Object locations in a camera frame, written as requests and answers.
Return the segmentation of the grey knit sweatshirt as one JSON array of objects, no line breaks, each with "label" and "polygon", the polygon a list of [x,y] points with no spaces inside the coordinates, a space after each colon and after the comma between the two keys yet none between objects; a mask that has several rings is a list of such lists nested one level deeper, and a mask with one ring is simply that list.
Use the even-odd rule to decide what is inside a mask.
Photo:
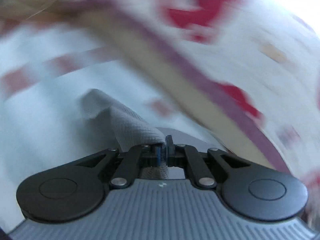
[{"label": "grey knit sweatshirt", "polygon": [[95,139],[100,139],[106,148],[127,152],[141,144],[165,143],[171,135],[175,144],[186,143],[200,152],[209,148],[225,148],[216,140],[201,140],[173,128],[154,127],[129,107],[98,89],[90,89],[80,98],[80,111],[85,125]]}]

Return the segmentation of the checkered white pink mat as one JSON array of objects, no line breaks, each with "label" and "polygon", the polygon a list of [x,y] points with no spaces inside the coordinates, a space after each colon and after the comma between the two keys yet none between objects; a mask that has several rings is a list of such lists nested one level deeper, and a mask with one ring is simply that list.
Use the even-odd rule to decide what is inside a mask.
[{"label": "checkered white pink mat", "polygon": [[218,146],[168,94],[89,30],[57,22],[1,21],[1,229],[23,221],[16,190],[28,176],[99,152],[111,137],[92,129],[80,98],[98,89],[152,126]]}]

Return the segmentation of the white bear print quilt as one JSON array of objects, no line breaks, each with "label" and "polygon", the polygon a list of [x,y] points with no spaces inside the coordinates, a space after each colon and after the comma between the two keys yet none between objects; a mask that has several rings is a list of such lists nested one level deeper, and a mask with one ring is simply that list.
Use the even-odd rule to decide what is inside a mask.
[{"label": "white bear print quilt", "polygon": [[269,0],[114,0],[205,77],[242,89],[319,217],[319,36]]}]

